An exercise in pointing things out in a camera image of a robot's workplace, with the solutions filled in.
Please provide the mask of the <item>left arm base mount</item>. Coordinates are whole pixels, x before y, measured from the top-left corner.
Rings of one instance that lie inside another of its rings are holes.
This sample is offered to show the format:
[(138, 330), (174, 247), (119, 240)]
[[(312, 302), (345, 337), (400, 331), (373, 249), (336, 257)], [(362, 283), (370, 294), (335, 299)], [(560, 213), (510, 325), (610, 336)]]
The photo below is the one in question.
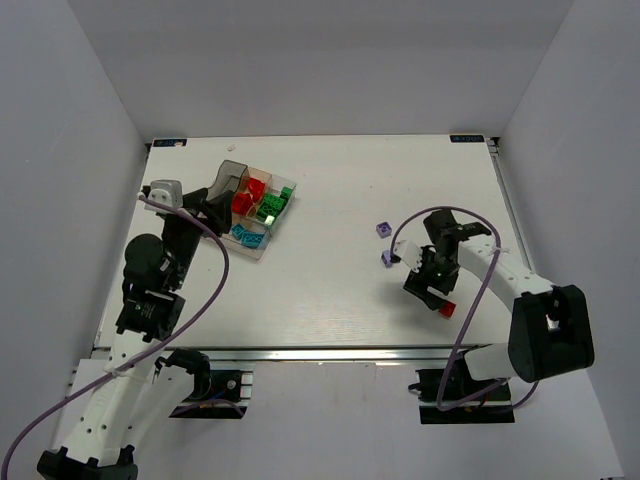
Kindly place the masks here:
[(160, 357), (155, 361), (156, 376), (170, 367), (184, 370), (193, 384), (192, 393), (174, 408), (171, 418), (243, 418), (251, 397), (251, 371), (213, 366), (205, 353), (192, 349), (176, 349)]

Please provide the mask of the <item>purple lego brick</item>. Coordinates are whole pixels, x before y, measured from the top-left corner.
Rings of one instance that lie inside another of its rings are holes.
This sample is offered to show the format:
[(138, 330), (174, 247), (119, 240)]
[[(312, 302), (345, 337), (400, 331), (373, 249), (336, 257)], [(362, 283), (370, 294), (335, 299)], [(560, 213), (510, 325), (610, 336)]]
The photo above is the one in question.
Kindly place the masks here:
[(390, 250), (384, 250), (381, 253), (381, 261), (387, 268), (391, 268), (397, 262), (394, 254)]
[(380, 238), (386, 238), (392, 234), (392, 227), (388, 222), (381, 222), (377, 224), (375, 229)]

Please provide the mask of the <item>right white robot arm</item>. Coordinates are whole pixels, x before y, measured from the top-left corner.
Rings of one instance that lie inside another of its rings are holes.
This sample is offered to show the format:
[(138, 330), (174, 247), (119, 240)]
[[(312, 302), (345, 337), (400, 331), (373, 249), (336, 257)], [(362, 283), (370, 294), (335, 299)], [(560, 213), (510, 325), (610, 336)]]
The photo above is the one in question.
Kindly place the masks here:
[(430, 310), (450, 307), (448, 295), (461, 271), (473, 274), (511, 315), (508, 339), (467, 350), (456, 364), (474, 381), (517, 377), (535, 383), (595, 362), (586, 296), (575, 285), (558, 285), (534, 273), (502, 247), (484, 221), (458, 222), (450, 208), (423, 221), (429, 244), (395, 241), (392, 258), (409, 268), (403, 288)]

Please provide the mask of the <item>red 2x4 lego brick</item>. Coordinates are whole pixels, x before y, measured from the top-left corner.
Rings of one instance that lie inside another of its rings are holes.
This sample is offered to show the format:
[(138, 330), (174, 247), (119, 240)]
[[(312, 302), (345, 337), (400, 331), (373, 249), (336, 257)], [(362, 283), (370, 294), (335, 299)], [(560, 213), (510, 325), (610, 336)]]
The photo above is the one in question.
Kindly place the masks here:
[(254, 203), (252, 202), (249, 193), (238, 192), (235, 194), (232, 201), (232, 212), (240, 216), (246, 216), (253, 206)]

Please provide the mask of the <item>red square lego brick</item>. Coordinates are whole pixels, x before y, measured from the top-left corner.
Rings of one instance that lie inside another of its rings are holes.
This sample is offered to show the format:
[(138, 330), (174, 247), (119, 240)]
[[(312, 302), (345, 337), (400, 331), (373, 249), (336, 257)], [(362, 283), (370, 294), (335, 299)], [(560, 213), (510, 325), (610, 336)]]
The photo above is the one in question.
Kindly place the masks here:
[(456, 310), (455, 303), (445, 301), (438, 309), (438, 314), (443, 318), (449, 319), (453, 316), (455, 310)]

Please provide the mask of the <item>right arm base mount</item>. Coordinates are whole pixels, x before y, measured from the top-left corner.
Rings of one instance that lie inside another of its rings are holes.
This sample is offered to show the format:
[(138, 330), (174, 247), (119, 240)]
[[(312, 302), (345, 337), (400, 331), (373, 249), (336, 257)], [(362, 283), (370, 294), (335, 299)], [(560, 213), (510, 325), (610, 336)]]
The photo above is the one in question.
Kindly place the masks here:
[(468, 402), (450, 410), (440, 410), (438, 389), (443, 378), (450, 350), (419, 349), (415, 375), (408, 392), (418, 399), (422, 425), (491, 425), (513, 424), (511, 390), (506, 380), (473, 380), (466, 366), (455, 363), (446, 381), (441, 406), (450, 407), (466, 397), (480, 392)]

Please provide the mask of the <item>green sloped lego brick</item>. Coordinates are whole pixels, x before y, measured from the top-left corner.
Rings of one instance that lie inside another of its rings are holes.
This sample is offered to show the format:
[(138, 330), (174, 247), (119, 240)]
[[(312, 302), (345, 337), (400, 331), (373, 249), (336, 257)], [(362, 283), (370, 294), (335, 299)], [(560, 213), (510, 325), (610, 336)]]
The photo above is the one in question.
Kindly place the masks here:
[(289, 201), (293, 195), (293, 190), (289, 187), (283, 187), (280, 193), (280, 198), (284, 201)]

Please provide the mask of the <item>cyan 2x4 lego brick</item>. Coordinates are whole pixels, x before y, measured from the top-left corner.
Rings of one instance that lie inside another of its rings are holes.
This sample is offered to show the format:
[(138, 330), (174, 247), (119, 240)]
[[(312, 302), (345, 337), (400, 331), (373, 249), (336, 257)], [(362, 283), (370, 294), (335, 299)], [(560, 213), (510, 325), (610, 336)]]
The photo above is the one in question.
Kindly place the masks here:
[(258, 249), (264, 239), (264, 235), (260, 233), (254, 233), (247, 231), (244, 234), (241, 244), (250, 249)]

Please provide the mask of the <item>red round lego piece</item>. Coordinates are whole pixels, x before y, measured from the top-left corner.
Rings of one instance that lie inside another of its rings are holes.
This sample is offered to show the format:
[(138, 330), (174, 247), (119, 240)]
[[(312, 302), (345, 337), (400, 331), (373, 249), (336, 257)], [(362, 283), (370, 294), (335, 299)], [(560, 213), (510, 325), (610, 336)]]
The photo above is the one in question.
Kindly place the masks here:
[(266, 193), (266, 183), (260, 179), (250, 177), (248, 182), (248, 192), (254, 204), (262, 202)]

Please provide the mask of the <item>cyan 2x2 lego brick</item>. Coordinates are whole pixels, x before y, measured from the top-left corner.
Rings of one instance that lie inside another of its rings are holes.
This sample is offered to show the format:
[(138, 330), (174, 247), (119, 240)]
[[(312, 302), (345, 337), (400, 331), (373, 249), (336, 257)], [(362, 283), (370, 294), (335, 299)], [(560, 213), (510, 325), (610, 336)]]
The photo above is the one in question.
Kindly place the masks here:
[(242, 240), (246, 229), (241, 224), (236, 224), (231, 228), (231, 233), (235, 239)]

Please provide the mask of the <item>green 2x4 lego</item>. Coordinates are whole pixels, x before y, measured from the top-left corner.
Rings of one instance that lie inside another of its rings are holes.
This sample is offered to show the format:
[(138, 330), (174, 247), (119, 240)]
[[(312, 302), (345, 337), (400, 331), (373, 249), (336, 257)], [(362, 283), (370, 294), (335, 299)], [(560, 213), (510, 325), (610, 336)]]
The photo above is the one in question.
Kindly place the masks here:
[(284, 210), (284, 208), (286, 207), (287, 203), (288, 201), (284, 201), (283, 199), (280, 198), (280, 196), (276, 196), (271, 193), (266, 193), (260, 207), (262, 205), (269, 205), (273, 209), (276, 209), (278, 211), (278, 216), (279, 216)]
[(256, 212), (256, 218), (265, 226), (272, 225), (277, 216), (278, 211), (269, 205), (262, 205)]

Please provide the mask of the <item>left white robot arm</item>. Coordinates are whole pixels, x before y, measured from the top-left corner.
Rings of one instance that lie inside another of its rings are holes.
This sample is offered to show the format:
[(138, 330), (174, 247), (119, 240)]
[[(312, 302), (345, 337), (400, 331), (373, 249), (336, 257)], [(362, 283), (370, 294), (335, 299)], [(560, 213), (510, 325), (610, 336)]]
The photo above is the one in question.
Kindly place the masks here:
[(177, 198), (154, 182), (140, 199), (163, 219), (161, 235), (139, 234), (124, 253), (122, 309), (103, 376), (85, 387), (88, 404), (55, 451), (42, 453), (44, 479), (134, 479), (136, 452), (153, 429), (191, 394), (210, 386), (206, 356), (165, 348), (186, 328), (178, 295), (204, 237), (218, 242), (231, 230), (234, 193), (207, 189)]

